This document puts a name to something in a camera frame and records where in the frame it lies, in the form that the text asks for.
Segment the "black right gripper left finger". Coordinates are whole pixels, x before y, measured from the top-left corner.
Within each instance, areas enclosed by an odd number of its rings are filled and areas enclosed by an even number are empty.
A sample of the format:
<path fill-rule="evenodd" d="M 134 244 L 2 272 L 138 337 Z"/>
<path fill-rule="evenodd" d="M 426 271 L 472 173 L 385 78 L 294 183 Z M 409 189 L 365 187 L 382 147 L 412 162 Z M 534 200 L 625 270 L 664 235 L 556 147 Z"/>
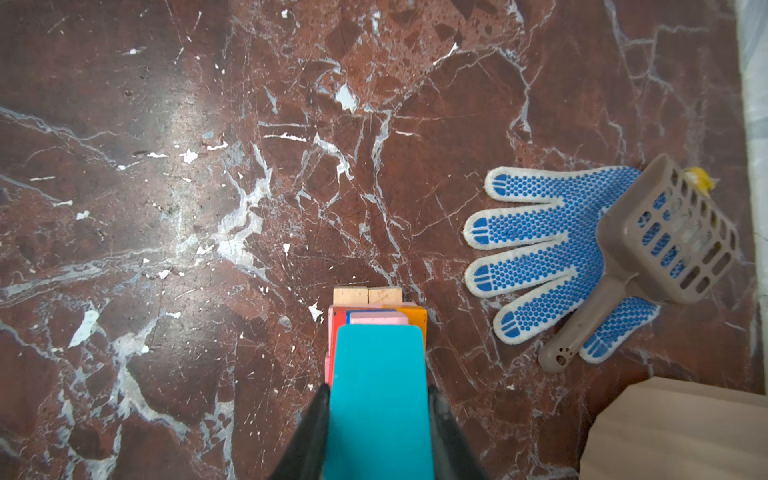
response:
<path fill-rule="evenodd" d="M 318 480 L 322 477 L 330 423 L 330 387 L 323 384 L 268 479 Z"/>

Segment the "red wood block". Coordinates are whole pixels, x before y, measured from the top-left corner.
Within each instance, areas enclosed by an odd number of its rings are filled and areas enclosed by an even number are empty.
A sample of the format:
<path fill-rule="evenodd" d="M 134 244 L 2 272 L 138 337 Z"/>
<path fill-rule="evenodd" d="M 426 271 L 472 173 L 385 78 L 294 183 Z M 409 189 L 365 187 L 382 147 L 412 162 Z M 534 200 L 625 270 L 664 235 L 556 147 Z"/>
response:
<path fill-rule="evenodd" d="M 335 327 L 335 342 L 334 342 L 334 351 L 333 351 L 333 372 L 334 372 L 337 334 L 338 334 L 338 330 L 343 325 L 347 324 L 347 312 L 348 311 L 364 311 L 364 310 L 367 310 L 367 307 L 363 305 L 332 305 L 332 306 L 333 306 L 334 327 Z"/>

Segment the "teal triangle wood block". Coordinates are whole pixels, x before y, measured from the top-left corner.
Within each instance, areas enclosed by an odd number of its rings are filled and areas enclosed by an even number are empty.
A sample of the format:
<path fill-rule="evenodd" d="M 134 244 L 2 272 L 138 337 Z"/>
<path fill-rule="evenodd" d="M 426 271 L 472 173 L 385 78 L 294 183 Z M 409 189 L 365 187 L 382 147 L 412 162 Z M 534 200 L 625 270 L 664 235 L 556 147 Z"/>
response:
<path fill-rule="evenodd" d="M 325 479 L 432 479 L 422 331 L 341 327 L 329 413 Z"/>

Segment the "orange wood block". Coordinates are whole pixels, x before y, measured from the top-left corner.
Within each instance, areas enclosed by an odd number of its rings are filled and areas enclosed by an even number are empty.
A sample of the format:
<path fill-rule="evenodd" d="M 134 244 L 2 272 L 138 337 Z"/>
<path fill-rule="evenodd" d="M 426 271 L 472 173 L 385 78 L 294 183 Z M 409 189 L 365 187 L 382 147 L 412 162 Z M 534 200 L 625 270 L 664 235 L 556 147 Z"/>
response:
<path fill-rule="evenodd" d="M 427 310 L 415 305 L 396 306 L 395 309 L 406 315 L 408 324 L 416 326 L 422 333 L 423 344 L 427 344 L 428 313 Z"/>

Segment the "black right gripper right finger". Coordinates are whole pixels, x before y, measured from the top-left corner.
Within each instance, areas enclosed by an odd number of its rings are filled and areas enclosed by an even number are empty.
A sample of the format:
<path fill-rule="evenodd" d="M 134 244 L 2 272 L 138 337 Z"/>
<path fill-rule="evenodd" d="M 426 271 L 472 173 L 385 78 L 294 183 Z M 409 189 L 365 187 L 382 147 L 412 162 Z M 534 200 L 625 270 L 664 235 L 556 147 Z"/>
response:
<path fill-rule="evenodd" d="M 428 387 L 428 411 L 434 475 L 436 479 L 488 478 L 436 385 Z"/>

